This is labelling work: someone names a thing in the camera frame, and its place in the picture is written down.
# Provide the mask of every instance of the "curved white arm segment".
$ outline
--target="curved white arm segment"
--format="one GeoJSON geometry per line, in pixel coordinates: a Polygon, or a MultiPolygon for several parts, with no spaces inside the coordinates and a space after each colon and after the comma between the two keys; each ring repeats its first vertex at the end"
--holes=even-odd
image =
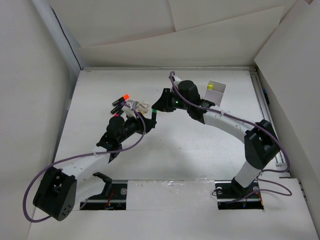
{"type": "Polygon", "coordinates": [[[68,176],[75,176],[78,186],[83,180],[90,178],[94,173],[104,169],[108,165],[109,157],[109,153],[82,157],[77,161],[62,167],[62,172],[68,176]]]}
{"type": "Polygon", "coordinates": [[[76,195],[73,210],[79,210],[80,203],[86,199],[101,194],[105,183],[98,177],[91,177],[76,186],[76,195]]]}
{"type": "Polygon", "coordinates": [[[255,167],[251,166],[250,163],[245,161],[242,165],[242,168],[234,177],[234,179],[243,187],[248,187],[253,180],[261,173],[260,169],[256,169],[255,167]]]}
{"type": "MultiPolygon", "coordinates": [[[[212,106],[211,109],[219,110],[221,109],[218,106],[212,106]]],[[[239,139],[241,142],[245,143],[244,136],[246,135],[247,130],[252,130],[253,127],[244,122],[231,119],[229,117],[223,116],[212,111],[207,111],[203,114],[204,123],[225,131],[228,134],[239,139]]]]}

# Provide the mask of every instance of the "red wire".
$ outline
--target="red wire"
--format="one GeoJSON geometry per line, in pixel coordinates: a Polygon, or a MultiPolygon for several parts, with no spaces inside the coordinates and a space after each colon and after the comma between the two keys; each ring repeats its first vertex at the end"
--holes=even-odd
{"type": "Polygon", "coordinates": [[[108,205],[109,205],[109,202],[110,202],[110,199],[114,196],[115,192],[112,191],[111,194],[110,194],[110,197],[108,199],[108,201],[106,202],[105,206],[104,206],[104,209],[107,209],[108,205]]]}

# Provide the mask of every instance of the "white cardboard panel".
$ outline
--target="white cardboard panel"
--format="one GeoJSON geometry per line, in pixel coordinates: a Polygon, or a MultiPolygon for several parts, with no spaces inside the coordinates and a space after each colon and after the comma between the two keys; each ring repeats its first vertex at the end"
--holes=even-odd
{"type": "Polygon", "coordinates": [[[117,44],[78,48],[91,66],[250,65],[283,7],[117,44]]]}
{"type": "MultiPolygon", "coordinates": [[[[290,210],[297,205],[301,210],[307,210],[297,179],[273,178],[272,181],[289,188],[294,197],[261,192],[265,211],[281,209],[290,210]]],[[[267,182],[259,181],[261,189],[268,189],[286,193],[286,190],[267,182]]],[[[219,212],[217,198],[212,196],[215,181],[206,180],[166,180],[166,181],[128,181],[127,210],[136,211],[180,211],[180,210],[208,210],[219,212]]]]}
{"type": "Polygon", "coordinates": [[[49,0],[82,47],[175,31],[167,0],[49,0]]]}
{"type": "Polygon", "coordinates": [[[281,19],[297,0],[169,0],[176,31],[284,6],[281,19]]]}
{"type": "MultiPolygon", "coordinates": [[[[118,240],[318,240],[298,181],[278,179],[277,182],[290,188],[293,196],[262,193],[265,210],[191,207],[187,210],[73,211],[62,222],[50,218],[33,223],[28,240],[106,237],[118,240]]],[[[261,183],[261,187],[279,190],[270,184],[261,183]]],[[[152,195],[157,188],[150,190],[152,195]]],[[[197,189],[194,189],[189,200],[198,197],[197,189]]],[[[166,195],[163,204],[170,204],[173,198],[174,194],[166,195]]],[[[36,211],[34,217],[44,216],[43,212],[36,211]]]]}
{"type": "Polygon", "coordinates": [[[255,58],[320,179],[320,1],[299,0],[255,58]]]}

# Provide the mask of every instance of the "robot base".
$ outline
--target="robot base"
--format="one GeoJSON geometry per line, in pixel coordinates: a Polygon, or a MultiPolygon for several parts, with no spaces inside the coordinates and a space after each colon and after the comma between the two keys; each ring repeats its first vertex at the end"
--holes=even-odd
{"type": "MultiPolygon", "coordinates": [[[[257,182],[253,182],[248,187],[248,193],[254,190],[254,187],[259,187],[257,182]]],[[[217,205],[219,210],[234,210],[234,209],[264,209],[263,201],[260,195],[252,194],[248,198],[242,199],[240,201],[229,203],[232,200],[241,198],[232,188],[232,182],[230,180],[218,180],[215,181],[215,191],[216,193],[217,205]]]]}
{"type": "Polygon", "coordinates": [[[126,210],[127,206],[127,180],[113,180],[108,195],[100,194],[89,197],[87,203],[80,210],[126,210]]]}

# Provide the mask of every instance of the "black joint motor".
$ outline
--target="black joint motor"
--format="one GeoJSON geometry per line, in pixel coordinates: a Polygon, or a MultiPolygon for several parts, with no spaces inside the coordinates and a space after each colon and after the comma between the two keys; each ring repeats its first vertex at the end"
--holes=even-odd
{"type": "MultiPolygon", "coordinates": [[[[267,130],[277,139],[270,122],[262,120],[256,124],[267,130]]],[[[257,127],[246,132],[244,136],[244,150],[247,162],[252,167],[260,170],[264,169],[280,151],[278,145],[257,127]]]]}
{"type": "MultiPolygon", "coordinates": [[[[157,121],[155,119],[145,118],[141,113],[138,113],[145,123],[145,133],[150,132],[156,127],[157,121]]],[[[107,151],[116,151],[122,149],[122,142],[128,139],[135,133],[142,134],[144,126],[139,117],[128,117],[125,121],[121,116],[113,116],[109,120],[106,127],[105,134],[96,144],[97,147],[103,147],[107,151]]],[[[109,163],[114,160],[119,153],[111,153],[109,163]]]]}
{"type": "MultiPolygon", "coordinates": [[[[181,81],[177,88],[179,93],[186,100],[197,106],[210,108],[211,106],[215,105],[213,102],[209,102],[200,98],[198,88],[191,80],[181,81]]],[[[206,112],[206,110],[199,109],[186,103],[176,92],[172,91],[170,88],[163,89],[161,97],[152,106],[152,109],[166,113],[171,113],[176,109],[186,110],[192,119],[203,124],[205,123],[203,114],[206,112]]]]}
{"type": "Polygon", "coordinates": [[[61,169],[49,168],[34,196],[33,205],[54,219],[62,221],[72,211],[76,200],[77,180],[61,169]]]}

